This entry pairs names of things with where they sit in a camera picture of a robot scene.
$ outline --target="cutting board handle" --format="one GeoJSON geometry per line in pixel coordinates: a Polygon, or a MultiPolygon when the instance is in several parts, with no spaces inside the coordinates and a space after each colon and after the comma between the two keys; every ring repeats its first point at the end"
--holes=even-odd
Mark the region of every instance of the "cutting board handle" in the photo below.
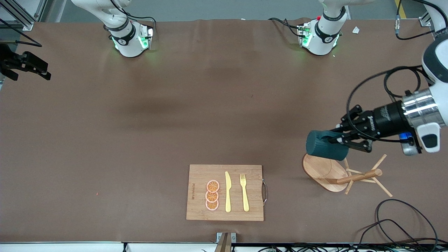
{"type": "Polygon", "coordinates": [[[263,200],[263,206],[266,204],[266,201],[267,201],[267,185],[266,185],[266,182],[264,182],[264,178],[262,178],[262,181],[263,181],[263,185],[262,185],[262,188],[261,188],[261,196],[263,197],[263,186],[264,186],[264,200],[263,200]]]}

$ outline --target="metal handle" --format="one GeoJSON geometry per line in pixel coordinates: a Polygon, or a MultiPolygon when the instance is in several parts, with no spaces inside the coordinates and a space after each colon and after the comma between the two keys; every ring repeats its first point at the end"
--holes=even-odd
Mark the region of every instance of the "metal handle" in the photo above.
{"type": "Polygon", "coordinates": [[[264,182],[264,179],[262,179],[262,181],[263,181],[263,185],[264,185],[264,200],[263,200],[263,206],[264,206],[266,204],[266,200],[267,200],[267,185],[264,182]]]}

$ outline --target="wooden cutting board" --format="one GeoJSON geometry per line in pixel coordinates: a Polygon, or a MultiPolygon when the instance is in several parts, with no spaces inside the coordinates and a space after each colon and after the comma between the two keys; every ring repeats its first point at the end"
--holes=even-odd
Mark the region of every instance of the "wooden cutting board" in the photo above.
{"type": "Polygon", "coordinates": [[[263,209],[263,172],[261,165],[190,165],[188,181],[187,220],[206,221],[264,221],[263,209]],[[226,182],[225,172],[232,180],[230,202],[232,211],[225,211],[226,182]],[[249,211],[243,210],[243,191],[240,174],[246,175],[246,191],[249,211]],[[215,211],[206,208],[206,185],[210,180],[220,183],[219,207],[215,211]]]}

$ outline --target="wooden mug stand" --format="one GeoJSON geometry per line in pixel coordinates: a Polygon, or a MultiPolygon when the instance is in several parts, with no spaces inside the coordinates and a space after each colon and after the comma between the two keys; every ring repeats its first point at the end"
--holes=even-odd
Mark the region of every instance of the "wooden mug stand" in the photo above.
{"type": "Polygon", "coordinates": [[[303,169],[308,176],[328,191],[338,192],[345,189],[345,194],[348,194],[353,183],[361,181],[378,184],[389,197],[392,197],[392,194],[376,178],[383,174],[378,166],[386,157],[387,155],[384,154],[370,171],[363,173],[350,169],[347,159],[344,159],[344,169],[336,160],[306,154],[303,157],[303,169]]]}

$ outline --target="wooden peg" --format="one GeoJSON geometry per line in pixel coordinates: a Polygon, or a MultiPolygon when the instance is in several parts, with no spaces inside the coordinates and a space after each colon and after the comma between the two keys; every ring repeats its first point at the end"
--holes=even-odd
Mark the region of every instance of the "wooden peg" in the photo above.
{"type": "Polygon", "coordinates": [[[350,181],[359,181],[359,180],[373,178],[373,177],[377,177],[377,176],[381,176],[381,175],[383,175],[383,172],[380,169],[375,169],[375,170],[370,170],[370,171],[366,172],[366,174],[364,174],[364,175],[357,174],[357,175],[348,176],[346,178],[340,178],[340,179],[336,180],[336,184],[342,185],[342,184],[347,184],[350,181]]]}
{"type": "Polygon", "coordinates": [[[386,154],[384,154],[379,160],[378,162],[376,162],[376,164],[373,166],[372,170],[375,170],[376,168],[378,168],[378,166],[383,162],[383,160],[387,157],[386,154]]]}
{"type": "Polygon", "coordinates": [[[355,173],[355,174],[361,174],[361,175],[365,174],[364,172],[355,171],[355,170],[352,170],[352,169],[348,169],[347,172],[351,172],[351,173],[355,173]]]}
{"type": "MultiPolygon", "coordinates": [[[[345,164],[345,170],[347,171],[348,175],[351,176],[352,173],[349,171],[349,162],[347,161],[347,158],[344,158],[344,164],[345,164]]],[[[347,189],[345,190],[345,195],[349,194],[350,189],[352,189],[353,180],[350,180],[349,185],[347,186],[347,189]]]]}
{"type": "Polygon", "coordinates": [[[363,180],[360,180],[360,181],[361,181],[361,182],[367,182],[367,183],[376,184],[375,181],[373,181],[373,180],[369,180],[369,179],[363,179],[363,180]]]}
{"type": "Polygon", "coordinates": [[[392,198],[393,197],[393,195],[392,195],[392,193],[390,193],[384,186],[383,186],[383,184],[379,181],[379,180],[377,180],[377,178],[372,178],[373,179],[373,181],[375,181],[378,185],[379,185],[379,187],[381,187],[381,189],[390,197],[390,198],[392,198]]]}

